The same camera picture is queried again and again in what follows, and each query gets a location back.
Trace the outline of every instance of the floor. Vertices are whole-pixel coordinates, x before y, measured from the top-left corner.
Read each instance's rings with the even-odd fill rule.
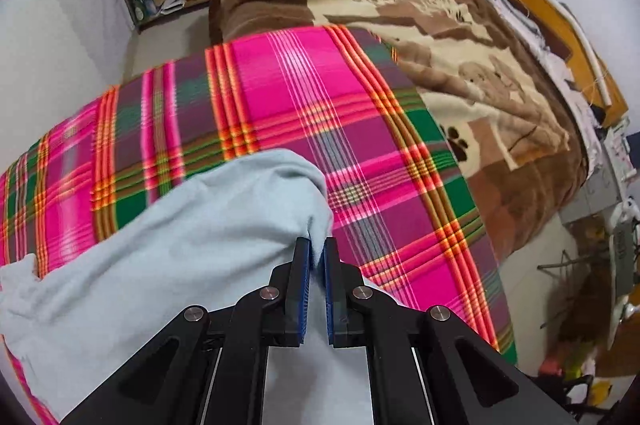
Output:
[[[209,45],[207,9],[152,26],[133,38],[129,76],[136,76],[161,63],[201,51]],[[535,375],[554,342],[562,318],[552,317],[562,310],[571,283],[560,275],[536,269],[537,265],[559,262],[562,251],[577,255],[574,239],[555,216],[532,242],[514,253],[500,268],[507,294],[518,349],[519,367]],[[541,329],[545,322],[548,326]]]

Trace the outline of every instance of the metal screw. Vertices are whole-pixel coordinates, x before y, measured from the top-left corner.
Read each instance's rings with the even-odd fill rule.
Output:
[[[353,296],[356,297],[356,299],[364,300],[371,298],[373,290],[369,286],[358,286],[357,288],[354,288],[351,293],[353,293]]]
[[[197,322],[204,316],[204,311],[202,308],[198,308],[197,306],[191,306],[184,311],[184,318],[186,318],[189,322]]]
[[[451,312],[446,306],[434,306],[431,308],[429,313],[431,314],[431,317],[441,322],[449,320],[449,317],[451,316]]]
[[[280,296],[280,290],[273,286],[265,286],[260,290],[260,297],[265,300],[274,300]]]

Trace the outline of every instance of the plaid bed sheet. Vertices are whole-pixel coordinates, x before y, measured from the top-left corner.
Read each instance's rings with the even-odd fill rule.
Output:
[[[325,174],[343,261],[409,307],[447,305],[515,361],[478,209],[395,60],[364,30],[298,28],[211,47],[111,89],[0,178],[0,265],[36,253],[43,277],[194,174],[284,147]]]

